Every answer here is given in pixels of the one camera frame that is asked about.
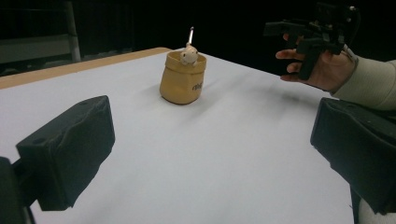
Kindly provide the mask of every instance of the beige sleeve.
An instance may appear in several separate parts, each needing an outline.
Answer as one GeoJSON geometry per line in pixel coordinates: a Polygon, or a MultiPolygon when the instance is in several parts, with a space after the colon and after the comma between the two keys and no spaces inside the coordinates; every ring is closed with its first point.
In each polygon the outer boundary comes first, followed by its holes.
{"type": "Polygon", "coordinates": [[[332,95],[378,110],[396,110],[396,60],[379,62],[359,57],[352,77],[332,95]]]}

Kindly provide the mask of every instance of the dark background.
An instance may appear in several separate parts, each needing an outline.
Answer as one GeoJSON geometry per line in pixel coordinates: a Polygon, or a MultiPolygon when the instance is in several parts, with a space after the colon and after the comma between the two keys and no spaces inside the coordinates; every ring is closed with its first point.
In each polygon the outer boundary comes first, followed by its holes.
{"type": "MultiPolygon", "coordinates": [[[[275,53],[285,47],[285,42],[281,35],[264,37],[265,23],[284,19],[312,21],[317,1],[72,2],[81,56],[110,50],[181,49],[194,26],[192,44],[199,51],[281,75],[287,62],[276,60],[275,53]]],[[[356,54],[380,61],[396,59],[393,7],[383,0],[324,2],[360,10],[360,29],[350,46],[356,54]]],[[[64,15],[47,10],[61,5],[61,0],[2,0],[0,38],[64,33],[64,15]]]]}

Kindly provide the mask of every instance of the table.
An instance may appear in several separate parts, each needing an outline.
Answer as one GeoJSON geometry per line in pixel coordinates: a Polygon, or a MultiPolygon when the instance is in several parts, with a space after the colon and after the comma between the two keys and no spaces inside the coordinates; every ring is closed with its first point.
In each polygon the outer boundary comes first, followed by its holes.
{"type": "Polygon", "coordinates": [[[310,145],[328,93],[202,53],[198,100],[165,101],[148,49],[0,78],[0,156],[72,105],[110,100],[116,143],[74,207],[43,223],[353,223],[348,183],[310,145]]]}

